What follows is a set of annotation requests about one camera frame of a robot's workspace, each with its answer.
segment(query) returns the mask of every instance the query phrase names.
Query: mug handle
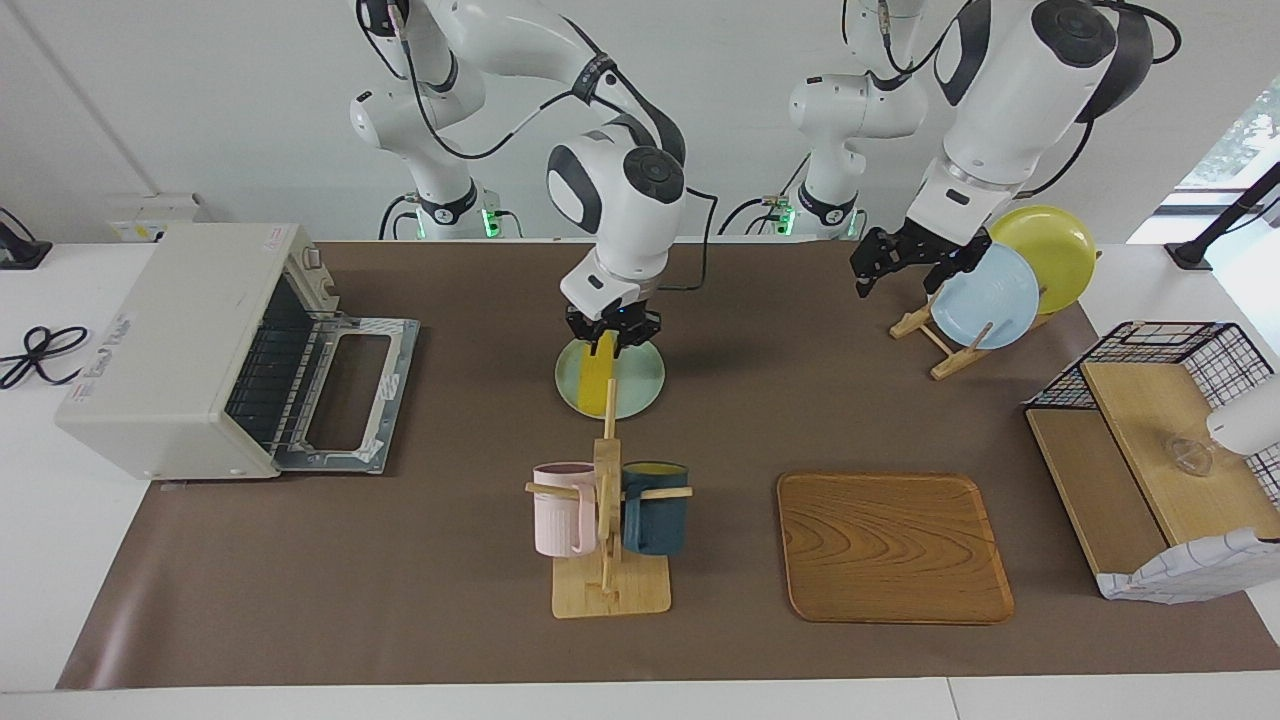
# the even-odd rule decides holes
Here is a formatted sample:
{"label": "mug handle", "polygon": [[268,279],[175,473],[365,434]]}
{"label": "mug handle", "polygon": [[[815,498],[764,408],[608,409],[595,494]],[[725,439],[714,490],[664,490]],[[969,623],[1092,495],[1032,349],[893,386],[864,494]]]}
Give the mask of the mug handle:
{"label": "mug handle", "polygon": [[585,483],[573,487],[577,488],[577,539],[571,550],[581,555],[595,550],[595,488]]}
{"label": "mug handle", "polygon": [[627,498],[627,521],[622,524],[622,544],[639,550],[644,548],[644,538],[640,534],[640,493]]}

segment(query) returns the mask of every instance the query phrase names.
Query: wooden tray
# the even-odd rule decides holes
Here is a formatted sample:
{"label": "wooden tray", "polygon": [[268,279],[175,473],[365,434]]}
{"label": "wooden tray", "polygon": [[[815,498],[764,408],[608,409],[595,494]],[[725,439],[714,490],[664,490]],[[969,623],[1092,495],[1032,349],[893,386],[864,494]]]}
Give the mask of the wooden tray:
{"label": "wooden tray", "polygon": [[788,473],[778,515],[791,606],[805,620],[991,625],[1014,614],[964,475]]}

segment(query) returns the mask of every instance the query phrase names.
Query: blue mug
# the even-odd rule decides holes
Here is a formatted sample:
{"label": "blue mug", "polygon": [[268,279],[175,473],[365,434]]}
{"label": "blue mug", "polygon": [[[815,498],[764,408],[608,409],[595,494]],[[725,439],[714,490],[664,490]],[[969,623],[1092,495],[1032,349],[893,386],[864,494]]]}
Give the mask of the blue mug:
{"label": "blue mug", "polygon": [[640,500],[646,489],[682,488],[689,468],[675,462],[627,462],[622,466],[622,547],[640,555],[675,555],[685,546],[687,497]]}

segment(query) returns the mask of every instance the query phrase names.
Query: black wire basket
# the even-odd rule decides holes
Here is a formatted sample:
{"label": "black wire basket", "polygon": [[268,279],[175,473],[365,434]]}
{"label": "black wire basket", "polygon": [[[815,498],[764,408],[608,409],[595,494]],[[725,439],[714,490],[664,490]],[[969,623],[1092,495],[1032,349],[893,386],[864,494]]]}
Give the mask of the black wire basket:
{"label": "black wire basket", "polygon": [[[1098,404],[1080,370],[1085,363],[1181,365],[1215,409],[1275,374],[1235,323],[1125,323],[1028,400],[1027,407],[1097,410]],[[1271,446],[1248,457],[1247,462],[1272,505],[1280,507],[1280,446]]]}

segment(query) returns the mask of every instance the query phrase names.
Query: pink mug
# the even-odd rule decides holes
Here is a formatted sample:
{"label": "pink mug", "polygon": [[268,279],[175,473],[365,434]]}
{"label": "pink mug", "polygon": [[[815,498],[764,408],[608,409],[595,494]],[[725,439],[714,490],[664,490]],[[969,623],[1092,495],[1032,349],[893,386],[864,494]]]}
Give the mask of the pink mug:
{"label": "pink mug", "polygon": [[534,493],[534,548],[550,557],[595,551],[595,468],[590,462],[548,462],[534,468],[540,486],[577,488],[579,498]]}

